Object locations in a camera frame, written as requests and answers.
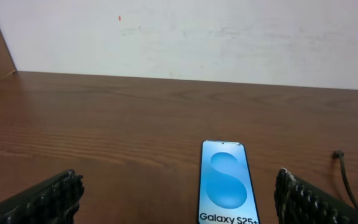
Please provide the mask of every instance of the white wall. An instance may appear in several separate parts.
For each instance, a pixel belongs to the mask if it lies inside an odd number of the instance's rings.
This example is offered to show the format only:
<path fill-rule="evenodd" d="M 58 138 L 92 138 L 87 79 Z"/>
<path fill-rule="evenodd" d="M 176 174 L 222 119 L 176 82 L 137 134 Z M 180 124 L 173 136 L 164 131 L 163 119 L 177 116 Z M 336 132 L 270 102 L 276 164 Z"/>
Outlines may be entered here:
<path fill-rule="evenodd" d="M 0 0 L 0 27 L 18 70 L 358 89 L 358 0 Z"/>

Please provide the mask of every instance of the phone bezel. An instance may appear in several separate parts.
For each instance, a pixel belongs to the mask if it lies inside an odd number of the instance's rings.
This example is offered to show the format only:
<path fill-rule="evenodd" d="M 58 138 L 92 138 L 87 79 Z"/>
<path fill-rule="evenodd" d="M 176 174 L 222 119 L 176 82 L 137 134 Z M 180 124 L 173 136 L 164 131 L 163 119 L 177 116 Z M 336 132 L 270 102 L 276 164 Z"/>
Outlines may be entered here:
<path fill-rule="evenodd" d="M 230 141 L 220 141 L 220 140 L 204 140 L 201 142 L 201 154 L 200 154 L 200 168 L 198 171 L 198 198 L 197 198 L 197 214 L 196 214 L 196 223 L 200 224 L 199 220 L 198 220 L 198 214 L 200 212 L 200 187 L 201 187 L 201 163 L 203 161 L 203 144 L 206 141 L 212 141 L 212 142 L 228 142 L 228 143 L 237 143 L 240 144 L 243 148 L 244 148 L 244 153 L 246 155 L 246 161 L 247 161 L 247 168 L 248 168 L 248 173 L 249 173 L 249 180 L 251 182 L 251 188 L 252 188 L 252 195 L 254 196 L 254 202 L 255 202 L 255 209 L 256 209 L 256 215 L 258 216 L 258 224 L 260 224 L 260 217 L 259 217 L 259 212 L 258 212 L 258 206 L 257 206 L 257 202 L 256 202 L 256 198 L 255 198 L 255 191 L 254 191 L 254 185 L 252 183 L 252 177 L 251 177 L 251 171 L 249 169 L 249 163 L 248 163 L 248 156 L 247 156 L 247 149 L 246 147 L 240 143 L 240 142 L 230 142 Z"/>

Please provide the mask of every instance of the phone screen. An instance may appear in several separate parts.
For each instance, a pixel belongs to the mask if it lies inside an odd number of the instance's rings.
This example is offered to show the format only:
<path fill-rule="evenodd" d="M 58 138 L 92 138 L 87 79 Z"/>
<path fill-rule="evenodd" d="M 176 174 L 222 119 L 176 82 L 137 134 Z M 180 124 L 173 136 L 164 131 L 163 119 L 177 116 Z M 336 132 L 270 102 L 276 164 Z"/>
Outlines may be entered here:
<path fill-rule="evenodd" d="M 258 224 L 246 149 L 238 142 L 204 141 L 198 223 Z"/>

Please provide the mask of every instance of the wooden table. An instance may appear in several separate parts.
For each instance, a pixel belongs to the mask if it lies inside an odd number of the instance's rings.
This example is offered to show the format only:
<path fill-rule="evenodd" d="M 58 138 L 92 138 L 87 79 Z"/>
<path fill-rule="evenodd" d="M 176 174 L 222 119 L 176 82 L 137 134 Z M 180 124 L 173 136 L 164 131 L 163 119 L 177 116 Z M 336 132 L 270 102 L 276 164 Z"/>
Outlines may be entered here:
<path fill-rule="evenodd" d="M 247 147 L 262 223 L 281 167 L 358 200 L 358 91 L 19 72 L 0 81 L 0 201 L 84 175 L 76 223 L 195 223 L 200 143 Z"/>

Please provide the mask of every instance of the samsung galaxy phone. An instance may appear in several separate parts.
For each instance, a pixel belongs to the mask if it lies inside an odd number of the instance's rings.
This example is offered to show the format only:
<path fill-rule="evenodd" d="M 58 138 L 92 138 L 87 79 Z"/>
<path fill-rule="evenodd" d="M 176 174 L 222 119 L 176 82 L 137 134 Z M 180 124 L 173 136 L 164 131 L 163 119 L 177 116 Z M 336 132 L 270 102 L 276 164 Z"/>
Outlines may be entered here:
<path fill-rule="evenodd" d="M 200 166 L 197 223 L 260 223 L 241 143 L 204 141 Z"/>

